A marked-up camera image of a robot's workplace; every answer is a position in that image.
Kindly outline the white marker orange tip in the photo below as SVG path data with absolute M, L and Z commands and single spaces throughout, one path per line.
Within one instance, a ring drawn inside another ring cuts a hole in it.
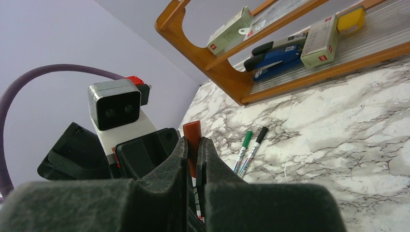
M 193 188 L 194 199 L 195 199 L 196 215 L 201 222 L 205 222 L 205 219 L 202 216 L 202 213 L 200 211 L 199 196 L 198 196 L 197 186 L 196 186 L 196 178 L 192 177 L 191 180 L 192 180 L 192 185 L 193 185 L 192 188 Z

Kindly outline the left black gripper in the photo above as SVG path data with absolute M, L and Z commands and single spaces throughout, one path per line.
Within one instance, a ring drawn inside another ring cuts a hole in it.
M 163 163 L 179 140 L 174 128 L 165 128 L 115 147 L 122 178 L 141 179 Z M 37 168 L 46 180 L 110 179 L 109 164 L 96 134 L 72 122 Z

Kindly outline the green pen cap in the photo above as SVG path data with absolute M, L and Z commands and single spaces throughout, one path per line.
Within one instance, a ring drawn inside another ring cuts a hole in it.
M 241 148 L 243 148 L 243 149 L 248 148 L 248 145 L 249 145 L 249 142 L 252 138 L 252 135 L 253 135 L 253 132 L 251 130 L 246 132 L 246 135 L 245 135 L 245 138 L 244 138 L 243 143 L 241 145 Z

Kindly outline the white marker green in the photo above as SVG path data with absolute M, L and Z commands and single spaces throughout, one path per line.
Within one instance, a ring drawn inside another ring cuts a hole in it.
M 243 149 L 243 148 L 240 148 L 240 150 L 239 150 L 239 154 L 237 156 L 237 159 L 236 159 L 236 162 L 235 162 L 235 165 L 234 165 L 234 169 L 233 169 L 233 171 L 236 174 L 239 174 L 239 169 L 241 167 L 241 162 L 242 162 L 242 159 L 244 157 L 244 154 L 245 154 L 246 150 L 247 149 Z

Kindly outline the white marker black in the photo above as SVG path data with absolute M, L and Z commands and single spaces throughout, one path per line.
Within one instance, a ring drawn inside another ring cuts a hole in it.
M 256 154 L 256 152 L 257 152 L 259 146 L 260 146 L 259 143 L 257 143 L 257 142 L 254 143 L 250 154 L 249 154 L 249 155 L 247 156 L 247 158 L 245 159 L 245 162 L 244 162 L 243 166 L 241 167 L 241 169 L 240 169 L 240 171 L 239 171 L 239 174 L 238 174 L 238 175 L 239 175 L 241 178 L 244 177 L 244 175 L 245 175 L 245 173 L 246 173 L 246 171 L 247 171 L 247 169 L 248 169 L 248 167 L 249 167 L 249 165 L 250 165 L 252 159 L 254 158 L 254 156 L 255 156 L 255 154 Z

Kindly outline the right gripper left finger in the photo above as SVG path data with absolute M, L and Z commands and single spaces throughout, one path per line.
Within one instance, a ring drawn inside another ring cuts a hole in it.
M 3 232 L 185 232 L 188 144 L 139 180 L 31 182 L 0 211 Z

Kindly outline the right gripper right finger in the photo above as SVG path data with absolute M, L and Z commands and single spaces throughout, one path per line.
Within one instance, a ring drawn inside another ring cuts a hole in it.
M 317 184 L 250 184 L 199 144 L 196 187 L 208 232 L 344 232 L 339 207 Z

